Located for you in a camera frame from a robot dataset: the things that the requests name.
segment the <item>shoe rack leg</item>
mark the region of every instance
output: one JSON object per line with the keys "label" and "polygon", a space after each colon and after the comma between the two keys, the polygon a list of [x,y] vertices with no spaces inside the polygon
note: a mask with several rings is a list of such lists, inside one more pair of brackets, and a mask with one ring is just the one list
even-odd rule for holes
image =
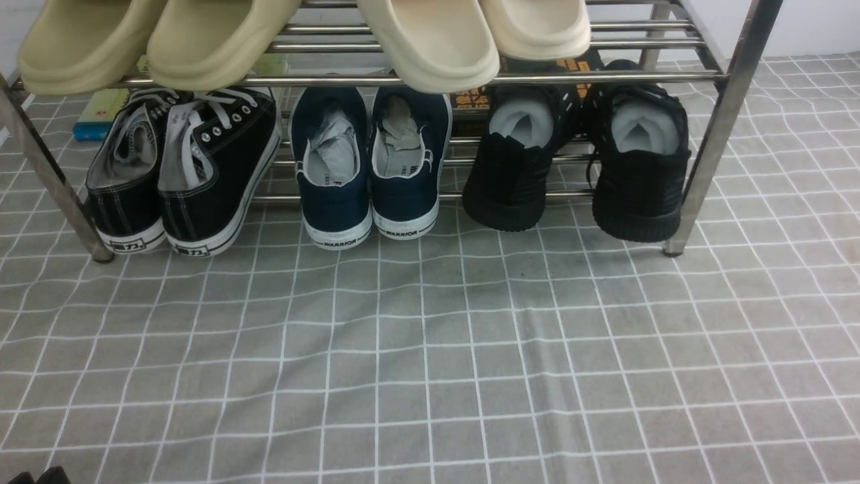
{"label": "shoe rack leg", "polygon": [[75,229],[81,243],[97,263],[108,263],[114,259],[111,251],[99,239],[86,207],[66,180],[51,151],[45,146],[30,118],[18,102],[19,93],[9,88],[9,83],[0,75],[0,121],[9,133],[21,143],[24,157],[57,203],[60,211]]}
{"label": "shoe rack leg", "polygon": [[[672,13],[672,5],[668,3],[656,4],[651,9],[651,20],[665,21],[669,20],[669,14]],[[648,32],[649,39],[662,39],[666,36],[666,32],[655,30]],[[660,49],[645,49],[642,51],[642,56],[639,58],[639,65],[644,71],[653,71],[657,66],[657,59],[660,58]]]}
{"label": "shoe rack leg", "polygon": [[684,193],[681,227],[663,247],[663,253],[669,257],[684,253],[782,5],[783,0],[752,0],[728,66],[728,78],[717,85],[720,95]]}

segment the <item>white rubber sole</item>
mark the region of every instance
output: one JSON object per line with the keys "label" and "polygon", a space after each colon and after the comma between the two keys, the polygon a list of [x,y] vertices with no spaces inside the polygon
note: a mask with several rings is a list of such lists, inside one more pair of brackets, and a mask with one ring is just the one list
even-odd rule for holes
{"label": "white rubber sole", "polygon": [[97,231],[99,238],[114,254],[142,254],[154,250],[164,242],[167,233],[161,219],[141,233],[128,237],[114,237],[102,231]]}
{"label": "white rubber sole", "polygon": [[439,200],[433,205],[433,208],[414,220],[404,222],[395,222],[388,220],[382,215],[373,210],[373,223],[385,237],[394,240],[412,240],[424,236],[436,226],[436,219],[439,218]]}
{"label": "white rubber sole", "polygon": [[308,221],[302,217],[304,230],[307,231],[314,245],[326,251],[345,251],[352,249],[358,244],[361,244],[370,237],[371,229],[373,229],[372,211],[367,211],[367,216],[360,224],[344,230],[342,232],[324,232],[317,230],[308,224]]}
{"label": "white rubber sole", "polygon": [[[280,109],[278,109],[277,119],[280,119]],[[216,233],[210,238],[196,240],[194,242],[175,239],[171,237],[170,234],[167,234],[167,240],[176,252],[191,258],[208,258],[217,256],[218,254],[226,251],[234,242],[236,242],[236,239],[239,237],[239,232],[242,229],[242,225],[245,222],[245,217],[248,215],[248,209],[251,206],[251,200],[254,198],[257,186],[260,184],[260,181],[262,181],[266,173],[268,173],[269,168],[272,166],[272,162],[278,154],[281,140],[280,130],[280,122],[278,122],[272,132],[272,137],[266,145],[266,151],[263,152],[263,157],[266,158],[266,161],[258,164],[254,170],[253,181],[245,187],[245,192],[242,195],[242,203],[239,204],[239,209],[235,214],[233,214],[233,218],[230,219],[230,223],[228,223],[221,232]]]}

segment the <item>slipper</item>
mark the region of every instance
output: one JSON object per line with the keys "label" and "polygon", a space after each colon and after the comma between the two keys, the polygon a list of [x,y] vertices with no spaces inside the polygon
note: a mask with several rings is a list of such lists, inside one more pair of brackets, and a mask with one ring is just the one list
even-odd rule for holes
{"label": "slipper", "polygon": [[499,73],[499,53],[477,0],[357,4],[391,66],[414,90],[471,90]]}
{"label": "slipper", "polygon": [[33,94],[72,95],[120,80],[144,54],[167,0],[48,0],[18,53]]}
{"label": "slipper", "polygon": [[150,75],[176,90],[223,89],[242,80],[301,0],[169,0],[150,39]]}
{"label": "slipper", "polygon": [[591,44],[585,0],[482,0],[481,8],[507,57],[572,59]]}

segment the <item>navy blue canvas sneaker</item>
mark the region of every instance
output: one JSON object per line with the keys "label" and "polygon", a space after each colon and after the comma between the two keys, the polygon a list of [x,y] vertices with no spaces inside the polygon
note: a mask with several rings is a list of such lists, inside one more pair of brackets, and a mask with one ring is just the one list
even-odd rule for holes
{"label": "navy blue canvas sneaker", "polygon": [[417,239],[439,216],[439,177],[451,141],[448,96],[380,88],[373,104],[373,221],[386,237]]}
{"label": "navy blue canvas sneaker", "polygon": [[370,235],[367,107],[359,90],[308,88],[290,116],[302,221],[314,243],[339,251]]}

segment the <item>heel label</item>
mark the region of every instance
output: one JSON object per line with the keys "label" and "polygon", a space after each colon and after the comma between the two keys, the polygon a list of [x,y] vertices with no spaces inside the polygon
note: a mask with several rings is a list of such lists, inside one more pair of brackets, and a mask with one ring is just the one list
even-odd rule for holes
{"label": "heel label", "polygon": [[143,239],[132,240],[131,242],[114,242],[111,241],[110,248],[116,253],[137,252],[146,249],[146,243]]}
{"label": "heel label", "polygon": [[205,245],[201,247],[181,247],[179,245],[174,245],[174,249],[179,252],[183,256],[189,256],[190,258],[207,258],[209,257],[209,248]]}
{"label": "heel label", "polygon": [[353,245],[356,245],[359,242],[361,242],[362,239],[363,239],[363,237],[359,237],[357,239],[352,239],[352,240],[345,240],[343,242],[320,242],[320,245],[322,245],[323,247],[331,248],[331,249],[341,249],[341,248],[352,247]]}
{"label": "heel label", "polygon": [[413,230],[411,232],[391,232],[388,230],[383,230],[383,232],[385,233],[385,235],[388,235],[389,237],[414,237],[414,236],[418,235],[419,233],[421,233],[421,231],[418,231],[418,230]]}

